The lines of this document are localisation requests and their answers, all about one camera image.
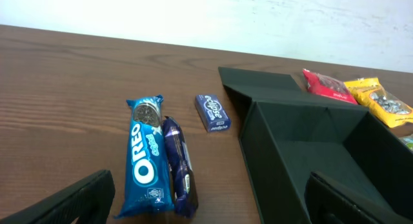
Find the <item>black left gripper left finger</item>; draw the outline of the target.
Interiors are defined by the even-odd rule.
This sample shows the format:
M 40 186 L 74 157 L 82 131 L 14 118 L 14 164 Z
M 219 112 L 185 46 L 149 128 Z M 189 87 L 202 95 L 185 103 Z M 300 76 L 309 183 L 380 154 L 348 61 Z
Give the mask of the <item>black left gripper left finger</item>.
M 111 172 L 99 170 L 1 223 L 106 223 L 115 193 Z

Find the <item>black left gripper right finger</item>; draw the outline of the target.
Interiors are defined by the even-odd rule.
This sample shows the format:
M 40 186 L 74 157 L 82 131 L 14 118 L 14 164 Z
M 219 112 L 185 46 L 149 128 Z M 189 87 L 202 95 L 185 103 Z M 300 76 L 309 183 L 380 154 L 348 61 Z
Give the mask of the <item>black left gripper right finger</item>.
M 312 223 L 412 224 L 412 220 L 383 208 L 332 178 L 311 172 L 305 204 Z

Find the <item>blue Oreo cookie pack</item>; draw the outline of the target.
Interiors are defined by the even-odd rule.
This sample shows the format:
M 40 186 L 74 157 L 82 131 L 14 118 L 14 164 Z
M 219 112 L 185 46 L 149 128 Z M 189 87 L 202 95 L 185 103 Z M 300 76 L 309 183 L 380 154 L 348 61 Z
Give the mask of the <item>blue Oreo cookie pack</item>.
M 128 99 L 131 109 L 126 154 L 125 198 L 118 218 L 174 208 L 170 191 L 161 104 L 163 96 Z

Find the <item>green Haribo gummy bag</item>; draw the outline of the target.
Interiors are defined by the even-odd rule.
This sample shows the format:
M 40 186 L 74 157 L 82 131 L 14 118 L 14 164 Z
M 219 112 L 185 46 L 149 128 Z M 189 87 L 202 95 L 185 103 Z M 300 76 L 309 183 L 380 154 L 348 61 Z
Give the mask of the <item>green Haribo gummy bag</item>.
M 413 151 L 413 135 L 400 137 L 399 140 L 405 144 L 405 146 L 410 150 Z

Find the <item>yellow Hacks candy bag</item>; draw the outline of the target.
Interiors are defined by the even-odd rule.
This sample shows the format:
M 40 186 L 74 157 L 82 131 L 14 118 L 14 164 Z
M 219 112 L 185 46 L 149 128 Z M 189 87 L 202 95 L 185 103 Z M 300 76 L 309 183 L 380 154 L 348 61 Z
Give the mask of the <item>yellow Hacks candy bag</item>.
M 412 123 L 412 108 L 387 92 L 377 77 L 345 81 L 355 100 L 390 128 Z

